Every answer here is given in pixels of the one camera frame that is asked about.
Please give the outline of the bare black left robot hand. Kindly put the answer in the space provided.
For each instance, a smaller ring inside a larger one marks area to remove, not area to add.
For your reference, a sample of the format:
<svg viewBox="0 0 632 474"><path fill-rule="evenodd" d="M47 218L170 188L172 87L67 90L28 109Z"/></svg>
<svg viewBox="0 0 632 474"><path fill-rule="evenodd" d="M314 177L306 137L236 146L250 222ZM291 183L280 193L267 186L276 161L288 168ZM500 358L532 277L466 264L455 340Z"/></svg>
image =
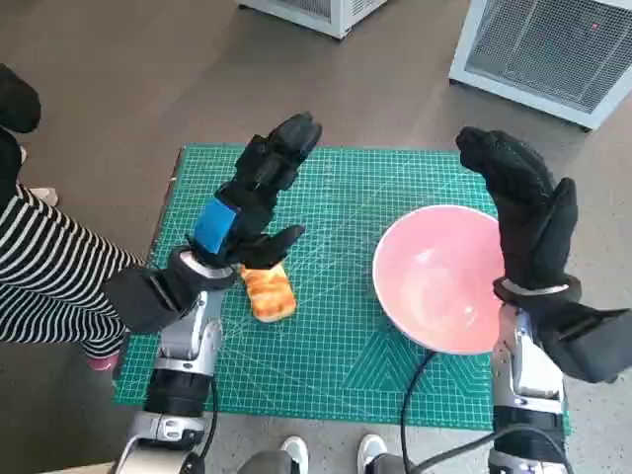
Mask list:
<svg viewBox="0 0 632 474"><path fill-rule="evenodd" d="M274 218L277 195L288 190L322 135L322 125L302 112L256 134L235 163L235 174L207 203L189 242L203 263L223 268L243 265L270 269L304 233L291 225L274 236L266 228Z"/></svg>

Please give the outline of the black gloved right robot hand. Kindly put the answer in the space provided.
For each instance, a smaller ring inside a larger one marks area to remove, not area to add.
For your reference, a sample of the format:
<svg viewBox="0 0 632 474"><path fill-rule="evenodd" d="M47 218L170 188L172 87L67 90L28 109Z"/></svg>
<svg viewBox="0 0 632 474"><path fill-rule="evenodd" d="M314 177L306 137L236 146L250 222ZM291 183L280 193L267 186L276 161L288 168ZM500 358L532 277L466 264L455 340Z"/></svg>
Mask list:
<svg viewBox="0 0 632 474"><path fill-rule="evenodd" d="M500 130L466 126L455 143L461 165L483 177L497 209L501 284L524 295L579 288L566 273L579 217L575 181L555 181L535 149Z"/></svg>

